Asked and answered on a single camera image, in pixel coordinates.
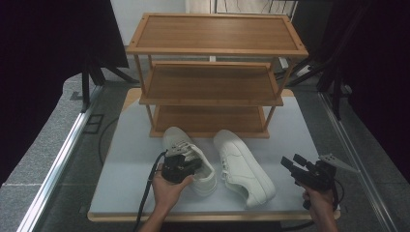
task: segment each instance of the shelf top tier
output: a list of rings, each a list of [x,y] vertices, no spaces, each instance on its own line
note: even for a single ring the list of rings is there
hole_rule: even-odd
[[[127,53],[308,56],[287,15],[258,14],[144,14]]]

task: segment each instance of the pair of shoes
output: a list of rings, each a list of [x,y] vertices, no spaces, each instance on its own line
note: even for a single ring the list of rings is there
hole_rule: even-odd
[[[214,144],[220,152],[222,179],[229,189],[246,199],[246,208],[263,205],[274,198],[274,184],[241,138],[229,130],[221,130],[214,137]],[[162,145],[168,151],[184,155],[185,161],[202,159],[201,167],[195,171],[190,186],[202,196],[215,190],[215,169],[181,129],[172,127],[166,130]]]

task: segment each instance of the metal track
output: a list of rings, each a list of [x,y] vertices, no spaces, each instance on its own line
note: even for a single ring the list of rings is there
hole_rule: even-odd
[[[361,173],[358,174],[359,181],[364,188],[371,207],[373,208],[373,211],[376,214],[381,226],[383,227],[384,231],[398,231],[395,227],[395,223],[392,220],[389,209],[387,208],[379,191],[373,183],[370,175],[366,171],[366,168],[362,163],[358,152],[356,151],[352,141],[350,140],[349,134],[344,129],[341,121],[339,121],[333,113],[331,101],[329,100],[328,96],[323,93],[319,92],[318,95],[328,113],[329,119],[331,120],[335,128],[337,136],[340,139],[347,157],[357,169],[361,170]]]
[[[75,147],[75,144],[78,141],[79,137],[81,136],[81,132],[84,129],[87,120],[95,107],[96,99],[100,95],[102,89],[103,87],[101,86],[95,87],[93,94],[91,96],[90,107],[84,113],[80,113],[76,118],[73,127],[70,130],[70,133],[66,138],[66,141],[61,147],[60,152],[58,153],[54,163],[48,171],[48,174],[45,177],[42,186],[40,187],[36,197],[31,203],[31,206],[28,209],[26,215],[24,216],[23,221],[18,226],[17,232],[34,230],[36,223],[42,215],[44,207],[48,202],[48,199],[50,198],[61,174],[63,173],[64,167],[66,166],[72,154],[72,150]]]

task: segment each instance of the black stand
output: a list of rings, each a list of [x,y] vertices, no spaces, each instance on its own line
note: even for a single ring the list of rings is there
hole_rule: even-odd
[[[138,80],[133,79],[129,75],[123,73],[115,67],[109,66],[102,61],[97,61],[92,58],[87,58],[84,61],[84,66],[82,69],[82,108],[81,113],[87,111],[90,106],[90,87],[89,87],[89,76],[93,80],[94,84],[103,86],[105,84],[105,77],[100,67],[106,67],[111,72],[117,74],[122,79],[126,80],[129,83],[139,83]]]
[[[367,3],[365,3],[365,1],[358,2],[356,4],[356,10],[351,12],[351,14],[342,23],[340,28],[333,34],[332,38],[327,43],[319,47],[317,51],[312,52],[312,54],[309,55],[307,59],[303,60],[301,63],[295,66],[291,74],[298,72],[303,67],[308,65],[311,61],[316,59],[318,56],[324,54],[324,52],[329,51],[330,47],[333,44],[335,44],[335,41],[338,38],[340,38],[337,44],[337,47],[335,51],[333,52],[333,54],[330,56],[330,58],[328,58],[323,64],[313,68],[311,71],[301,75],[297,79],[292,80],[287,84],[287,86],[295,86],[317,75],[318,73],[323,72],[322,76],[319,79],[319,82],[316,85],[316,88],[319,92],[325,92],[332,85],[332,82],[334,82],[334,93],[333,93],[332,104],[333,104],[333,111],[338,119],[340,119],[338,106],[339,106],[339,98],[341,94],[341,90],[340,90],[341,74],[340,74],[340,71],[338,70],[338,62],[339,62],[340,56],[344,48],[346,48],[347,43],[352,37],[353,32],[358,26],[359,22],[363,18],[369,5],[370,5],[370,1],[368,1]]]

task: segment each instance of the shelf middle tier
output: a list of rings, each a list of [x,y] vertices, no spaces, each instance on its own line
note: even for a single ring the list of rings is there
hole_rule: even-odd
[[[141,104],[283,105],[269,63],[153,62]]]

